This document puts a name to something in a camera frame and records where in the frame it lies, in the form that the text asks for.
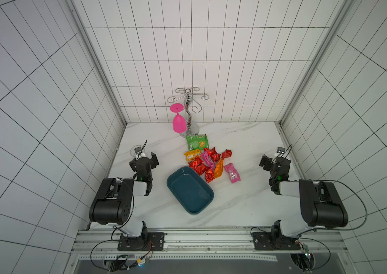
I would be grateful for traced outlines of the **pink tea bag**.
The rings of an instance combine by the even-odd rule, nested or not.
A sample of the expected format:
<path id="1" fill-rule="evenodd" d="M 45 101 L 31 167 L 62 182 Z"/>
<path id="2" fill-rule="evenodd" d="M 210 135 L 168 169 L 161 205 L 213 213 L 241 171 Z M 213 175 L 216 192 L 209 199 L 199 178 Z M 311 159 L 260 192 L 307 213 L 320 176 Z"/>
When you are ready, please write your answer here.
<path id="1" fill-rule="evenodd" d="M 241 181 L 240 175 L 233 165 L 233 163 L 229 163 L 224 166 L 224 170 L 229 174 L 231 183 L 236 183 Z"/>

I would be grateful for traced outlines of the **yellow snack packet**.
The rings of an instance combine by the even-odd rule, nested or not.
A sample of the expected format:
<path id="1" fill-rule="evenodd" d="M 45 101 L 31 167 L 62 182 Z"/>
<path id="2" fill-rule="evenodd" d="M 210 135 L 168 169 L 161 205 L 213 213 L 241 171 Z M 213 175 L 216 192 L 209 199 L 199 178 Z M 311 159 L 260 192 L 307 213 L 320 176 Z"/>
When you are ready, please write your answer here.
<path id="1" fill-rule="evenodd" d="M 201 155 L 201 150 L 200 149 L 191 150 L 184 153 L 184 155 L 186 157 L 186 161 L 193 161 L 197 156 Z"/>

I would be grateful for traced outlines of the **red tea bag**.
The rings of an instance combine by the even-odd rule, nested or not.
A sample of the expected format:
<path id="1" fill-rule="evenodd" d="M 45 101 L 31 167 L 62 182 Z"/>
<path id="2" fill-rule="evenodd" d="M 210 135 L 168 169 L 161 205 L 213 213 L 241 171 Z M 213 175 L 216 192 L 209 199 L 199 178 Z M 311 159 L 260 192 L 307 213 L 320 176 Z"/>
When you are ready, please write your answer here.
<path id="1" fill-rule="evenodd" d="M 203 160 L 201 159 L 200 156 L 197 156 L 195 159 L 190 161 L 188 163 L 189 167 L 195 170 L 197 167 L 201 166 L 203 164 Z"/>
<path id="2" fill-rule="evenodd" d="M 210 183 L 215 179 L 215 173 L 213 169 L 209 169 L 205 172 L 205 179 L 207 183 Z"/>
<path id="3" fill-rule="evenodd" d="M 232 156 L 231 150 L 225 150 L 221 153 L 222 159 L 230 158 Z"/>
<path id="4" fill-rule="evenodd" d="M 216 152 L 216 148 L 213 147 L 212 149 L 210 148 L 205 148 L 204 151 L 208 154 L 208 156 L 210 157 L 210 159 L 213 161 L 213 162 L 218 162 L 220 161 L 221 159 L 221 155 L 218 154 Z"/>
<path id="5" fill-rule="evenodd" d="M 195 168 L 195 172 L 198 174 L 198 175 L 203 175 L 205 172 L 207 172 L 208 170 L 210 170 L 210 167 L 206 166 L 204 163 L 198 165 L 196 168 Z"/>

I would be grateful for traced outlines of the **purple tea bag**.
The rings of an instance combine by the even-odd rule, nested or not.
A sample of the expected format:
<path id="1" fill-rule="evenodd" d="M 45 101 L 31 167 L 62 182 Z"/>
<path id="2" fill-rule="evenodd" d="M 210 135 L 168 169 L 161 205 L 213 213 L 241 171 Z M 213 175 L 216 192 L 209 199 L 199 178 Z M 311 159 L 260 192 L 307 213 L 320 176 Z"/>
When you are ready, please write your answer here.
<path id="1" fill-rule="evenodd" d="M 215 169 L 216 163 L 213 161 L 208 152 L 205 151 L 201 153 L 200 156 L 206 166 L 208 166 L 210 169 Z"/>

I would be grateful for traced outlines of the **orange tea bag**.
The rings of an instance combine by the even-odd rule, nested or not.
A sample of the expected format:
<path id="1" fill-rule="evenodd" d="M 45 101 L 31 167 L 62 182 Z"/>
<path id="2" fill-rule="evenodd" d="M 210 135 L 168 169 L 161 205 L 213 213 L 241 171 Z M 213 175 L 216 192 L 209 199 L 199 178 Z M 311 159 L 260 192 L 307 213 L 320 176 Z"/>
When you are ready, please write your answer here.
<path id="1" fill-rule="evenodd" d="M 224 159 L 220 159 L 215 166 L 214 177 L 218 178 L 222 176 L 224 170 Z"/>

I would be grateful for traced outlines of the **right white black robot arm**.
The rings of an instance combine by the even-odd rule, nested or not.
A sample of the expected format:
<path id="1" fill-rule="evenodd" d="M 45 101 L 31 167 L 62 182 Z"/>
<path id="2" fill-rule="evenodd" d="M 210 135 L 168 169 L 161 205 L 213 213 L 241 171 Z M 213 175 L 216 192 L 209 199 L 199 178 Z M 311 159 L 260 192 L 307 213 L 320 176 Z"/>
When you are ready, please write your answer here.
<path id="1" fill-rule="evenodd" d="M 321 228 L 343 228 L 348 224 L 348 213 L 332 182 L 289 180 L 291 161 L 280 156 L 263 155 L 259 165 L 270 173 L 269 185 L 275 195 L 299 201 L 296 214 L 277 220 L 266 233 L 273 249 L 296 250 L 299 235 Z"/>

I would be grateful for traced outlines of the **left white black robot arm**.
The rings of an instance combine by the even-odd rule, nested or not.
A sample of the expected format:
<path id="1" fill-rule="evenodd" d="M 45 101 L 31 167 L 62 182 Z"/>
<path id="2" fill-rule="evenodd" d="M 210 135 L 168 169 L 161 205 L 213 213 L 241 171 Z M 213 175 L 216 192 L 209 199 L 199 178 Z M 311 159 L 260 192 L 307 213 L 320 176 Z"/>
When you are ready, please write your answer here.
<path id="1" fill-rule="evenodd" d="M 158 157 L 140 153 L 130 161 L 132 178 L 105 178 L 95 195 L 89 219 L 100 225 L 114 225 L 119 251 L 141 251 L 152 248 L 147 225 L 134 217 L 135 198 L 149 196 L 152 190 L 152 169 L 159 165 Z"/>

